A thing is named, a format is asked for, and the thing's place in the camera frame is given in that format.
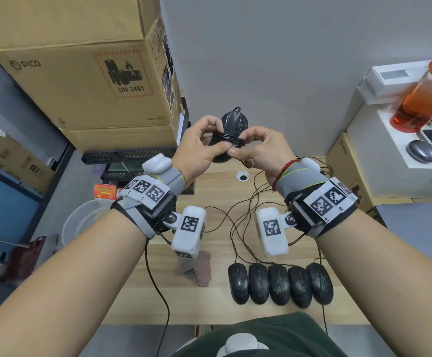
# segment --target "right hand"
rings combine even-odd
[[[296,159],[280,131],[263,126],[252,126],[243,131],[239,137],[246,144],[256,140],[262,141],[262,144],[252,148],[231,148],[227,153],[234,159],[243,161],[248,168],[257,168],[266,172],[266,179],[270,185],[274,183],[285,164]]]

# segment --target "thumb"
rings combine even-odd
[[[228,150],[227,154],[232,156],[234,159],[242,160],[242,161],[254,159],[254,148],[245,148],[245,149],[231,148]]]
[[[204,149],[206,149],[206,158],[209,160],[213,160],[213,158],[215,158],[216,156],[228,151],[231,146],[233,145],[229,141],[220,141],[219,143],[214,144],[210,147],[205,147]]]

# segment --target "white controller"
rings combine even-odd
[[[280,256],[289,253],[284,230],[296,225],[291,212],[279,214],[275,207],[259,209],[255,212],[255,225],[265,255]]]
[[[171,249],[180,257],[198,257],[208,215],[200,207],[187,206],[182,214],[172,212],[165,218],[166,227],[175,230]]]

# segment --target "battery warning label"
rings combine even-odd
[[[154,95],[146,66],[138,49],[94,53],[108,87],[117,99]]]

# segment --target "computer mouse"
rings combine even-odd
[[[327,270],[320,263],[310,263],[305,267],[312,284],[312,293],[315,300],[322,306],[332,302],[333,284]]]
[[[300,308],[307,308],[312,302],[312,282],[305,268],[293,266],[288,270],[290,295]]]
[[[432,162],[432,145],[424,140],[410,141],[406,147],[409,156],[420,163]]]
[[[285,306],[290,299],[289,276],[284,266],[272,264],[269,266],[269,293],[273,302]]]
[[[264,264],[249,266],[249,295],[255,304],[264,304],[269,298],[269,275]]]
[[[224,134],[214,132],[213,137],[209,142],[209,146],[227,140],[233,143],[233,147],[242,148],[244,141],[239,139],[239,135],[247,129],[249,123],[245,115],[241,113],[241,108],[237,107],[233,111],[224,114],[221,121],[223,122]],[[213,159],[213,163],[225,163],[230,159],[231,157],[227,153],[223,153],[216,156]]]
[[[227,269],[231,295],[237,304],[244,304],[249,299],[249,282],[244,264],[234,263]]]

